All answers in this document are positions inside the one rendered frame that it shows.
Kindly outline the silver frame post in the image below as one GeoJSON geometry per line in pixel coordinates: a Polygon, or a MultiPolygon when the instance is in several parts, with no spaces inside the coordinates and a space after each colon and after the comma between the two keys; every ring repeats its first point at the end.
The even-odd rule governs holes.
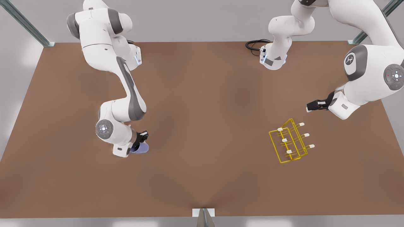
{"type": "Polygon", "coordinates": [[[49,42],[9,0],[0,0],[0,6],[22,25],[43,47],[55,46],[55,42],[49,42]]]}
{"type": "Polygon", "coordinates": [[[193,208],[192,217],[198,217],[196,227],[216,227],[212,217],[215,217],[214,208],[193,208]]]}
{"type": "Polygon", "coordinates": [[[365,32],[373,45],[403,47],[373,0],[351,0],[348,25],[365,32]]]}

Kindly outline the blue cup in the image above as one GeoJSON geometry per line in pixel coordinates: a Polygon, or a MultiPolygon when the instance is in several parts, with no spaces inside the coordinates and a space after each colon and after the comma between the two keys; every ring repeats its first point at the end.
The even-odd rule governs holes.
{"type": "Polygon", "coordinates": [[[135,154],[143,154],[146,153],[149,150],[149,145],[146,142],[139,143],[137,145],[133,145],[130,149],[130,153],[135,153],[135,154]]]}

